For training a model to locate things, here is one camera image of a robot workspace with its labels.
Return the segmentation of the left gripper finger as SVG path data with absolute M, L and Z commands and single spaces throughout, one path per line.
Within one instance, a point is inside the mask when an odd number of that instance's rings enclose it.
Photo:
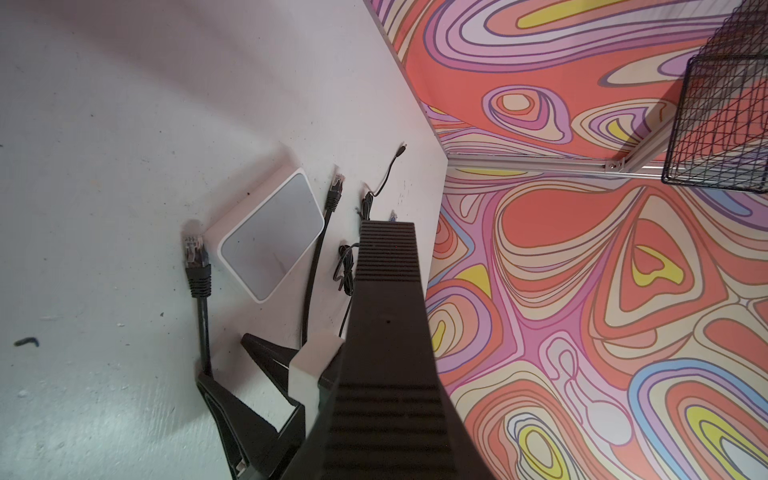
M 329 463 L 333 390 L 342 338 L 323 333 L 299 349 L 246 334 L 241 345 L 293 407 L 276 428 L 212 375 L 198 376 L 200 391 L 222 441 L 234 479 L 340 479 Z

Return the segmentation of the white square router box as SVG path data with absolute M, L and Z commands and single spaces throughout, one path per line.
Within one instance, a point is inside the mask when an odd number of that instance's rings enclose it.
M 303 169 L 284 166 L 203 235 L 214 262 L 266 302 L 326 225 Z

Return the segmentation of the black network switch box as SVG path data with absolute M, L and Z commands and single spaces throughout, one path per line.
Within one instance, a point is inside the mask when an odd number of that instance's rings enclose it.
M 411 223 L 361 224 L 333 397 L 340 479 L 492 478 L 438 378 Z

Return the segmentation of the aluminium frame struts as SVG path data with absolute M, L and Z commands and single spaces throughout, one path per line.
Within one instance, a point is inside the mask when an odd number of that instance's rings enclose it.
M 484 168 L 493 170 L 660 179 L 663 166 L 653 166 L 652 163 L 658 156 L 667 151 L 671 140 L 674 120 L 675 116 L 663 120 L 660 125 L 641 140 L 628 155 L 618 160 L 579 160 L 541 156 L 448 154 L 448 166 L 450 168 Z

